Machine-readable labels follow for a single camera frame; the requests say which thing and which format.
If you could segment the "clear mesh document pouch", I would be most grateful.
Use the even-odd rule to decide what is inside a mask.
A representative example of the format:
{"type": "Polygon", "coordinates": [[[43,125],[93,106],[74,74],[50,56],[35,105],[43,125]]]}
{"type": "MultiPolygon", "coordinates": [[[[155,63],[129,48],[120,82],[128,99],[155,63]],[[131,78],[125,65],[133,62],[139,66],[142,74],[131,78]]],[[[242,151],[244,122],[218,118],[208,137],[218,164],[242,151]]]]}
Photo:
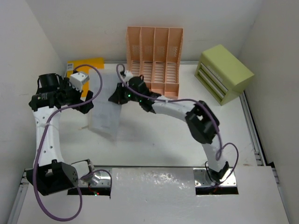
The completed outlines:
{"type": "Polygon", "coordinates": [[[108,99],[115,92],[118,76],[112,70],[100,70],[103,86],[100,94],[93,100],[93,109],[90,110],[89,130],[105,138],[115,140],[117,137],[121,105],[112,103],[108,99]]]}

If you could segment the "yellow folder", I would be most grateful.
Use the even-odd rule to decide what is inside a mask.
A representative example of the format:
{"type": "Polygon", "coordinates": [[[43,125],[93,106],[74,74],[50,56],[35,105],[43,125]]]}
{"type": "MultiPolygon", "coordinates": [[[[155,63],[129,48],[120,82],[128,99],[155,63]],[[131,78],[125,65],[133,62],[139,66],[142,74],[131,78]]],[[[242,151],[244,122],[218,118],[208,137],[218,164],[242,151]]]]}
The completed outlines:
{"type": "MultiPolygon", "coordinates": [[[[67,67],[66,67],[67,68],[66,76],[70,77],[73,69],[82,64],[89,64],[99,70],[104,69],[104,59],[102,57],[68,61],[67,67]]],[[[89,75],[89,72],[94,72],[94,70],[92,68],[86,67],[86,66],[78,68],[77,71],[83,72],[88,75],[89,75]]],[[[83,85],[83,93],[82,93],[81,97],[85,98],[87,96],[88,90],[89,90],[89,81],[83,85]]]]}

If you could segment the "green drawer cabinet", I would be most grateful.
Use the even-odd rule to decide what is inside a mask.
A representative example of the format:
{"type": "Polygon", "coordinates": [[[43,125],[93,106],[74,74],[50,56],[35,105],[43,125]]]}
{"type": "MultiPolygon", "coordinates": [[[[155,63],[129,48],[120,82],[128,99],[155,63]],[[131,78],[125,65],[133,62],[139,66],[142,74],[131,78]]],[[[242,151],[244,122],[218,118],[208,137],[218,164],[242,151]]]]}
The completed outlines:
{"type": "Polygon", "coordinates": [[[244,92],[254,73],[219,44],[201,53],[194,76],[225,105],[244,92]]]}

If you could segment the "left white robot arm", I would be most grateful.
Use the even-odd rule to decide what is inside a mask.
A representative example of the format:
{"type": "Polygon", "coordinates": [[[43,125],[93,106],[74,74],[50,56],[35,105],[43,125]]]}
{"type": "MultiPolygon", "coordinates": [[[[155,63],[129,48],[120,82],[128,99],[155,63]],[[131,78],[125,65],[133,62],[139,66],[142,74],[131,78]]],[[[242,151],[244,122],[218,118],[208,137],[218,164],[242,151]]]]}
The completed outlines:
{"type": "Polygon", "coordinates": [[[65,163],[60,149],[59,120],[60,108],[82,104],[83,85],[89,76],[74,72],[70,77],[50,73],[40,75],[37,91],[29,106],[36,122],[36,149],[40,155],[37,162],[36,185],[43,196],[69,190],[78,185],[78,172],[72,165],[65,163]]]}

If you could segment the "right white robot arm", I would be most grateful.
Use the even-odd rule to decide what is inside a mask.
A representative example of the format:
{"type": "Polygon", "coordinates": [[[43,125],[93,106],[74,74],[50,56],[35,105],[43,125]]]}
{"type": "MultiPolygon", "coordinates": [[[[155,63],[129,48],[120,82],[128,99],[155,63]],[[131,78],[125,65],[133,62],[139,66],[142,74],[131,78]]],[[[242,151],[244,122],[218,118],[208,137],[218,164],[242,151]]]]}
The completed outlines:
{"type": "Polygon", "coordinates": [[[149,90],[143,76],[133,76],[129,71],[121,72],[121,81],[108,99],[123,105],[129,101],[154,114],[163,114],[185,122],[191,136],[204,149],[208,161],[208,173],[214,182],[220,182],[228,171],[229,164],[222,157],[221,143],[217,139],[219,121],[204,101],[172,100],[149,90]]]}

